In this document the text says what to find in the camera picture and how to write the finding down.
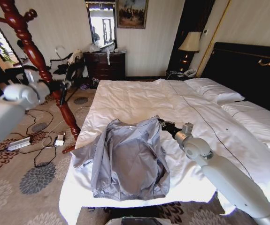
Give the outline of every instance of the framed painting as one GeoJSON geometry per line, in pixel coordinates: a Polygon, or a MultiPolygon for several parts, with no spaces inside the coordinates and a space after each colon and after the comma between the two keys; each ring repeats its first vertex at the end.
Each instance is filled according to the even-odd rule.
{"type": "Polygon", "coordinates": [[[148,0],[117,0],[117,27],[145,29],[148,0]]]}

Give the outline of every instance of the bed frame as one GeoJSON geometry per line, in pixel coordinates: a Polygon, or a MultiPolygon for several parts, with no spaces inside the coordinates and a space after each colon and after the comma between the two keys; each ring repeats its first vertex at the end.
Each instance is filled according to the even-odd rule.
{"type": "Polygon", "coordinates": [[[201,75],[270,110],[270,47],[216,42],[201,75]]]}

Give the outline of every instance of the patterned carpet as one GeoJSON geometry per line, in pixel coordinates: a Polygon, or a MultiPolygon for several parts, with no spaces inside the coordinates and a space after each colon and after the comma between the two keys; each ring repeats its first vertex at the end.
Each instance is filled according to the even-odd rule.
{"type": "MultiPolygon", "coordinates": [[[[89,108],[80,107],[90,106],[94,94],[95,90],[77,90],[68,101],[80,127],[89,112],[89,108]]],[[[61,121],[62,116],[53,97],[48,96],[42,105],[29,110],[13,133],[0,143],[0,225],[67,224],[58,209],[61,187],[70,162],[70,154],[62,154],[62,150],[75,141],[65,122],[48,135],[61,121]],[[49,136],[44,142],[45,146],[53,143],[59,132],[66,132],[64,146],[56,149],[42,147],[46,137],[49,136]],[[31,136],[30,146],[6,151],[9,143],[25,136],[31,136]]],[[[122,216],[169,218],[180,225],[256,224],[240,210],[229,216],[220,216],[223,212],[214,195],[209,203],[173,202],[134,209],[83,208],[77,224],[102,225],[111,218],[122,216]]]]}

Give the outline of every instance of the jacket sleeve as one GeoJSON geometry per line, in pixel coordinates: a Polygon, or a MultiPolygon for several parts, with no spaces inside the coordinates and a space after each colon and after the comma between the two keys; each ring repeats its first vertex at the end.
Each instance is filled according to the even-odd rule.
{"type": "Polygon", "coordinates": [[[100,138],[100,135],[97,136],[95,140],[91,142],[90,144],[84,147],[75,149],[71,152],[73,167],[78,168],[82,165],[86,166],[87,164],[93,161],[97,142],[99,138],[100,138]]]}

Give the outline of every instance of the gray jacket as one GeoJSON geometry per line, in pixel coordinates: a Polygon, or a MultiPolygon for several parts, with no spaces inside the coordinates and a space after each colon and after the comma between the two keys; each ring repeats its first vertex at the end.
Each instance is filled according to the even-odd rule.
{"type": "Polygon", "coordinates": [[[170,175],[157,118],[132,125],[113,120],[92,143],[72,152],[75,167],[93,161],[94,197],[123,201],[166,196],[170,175]]]}

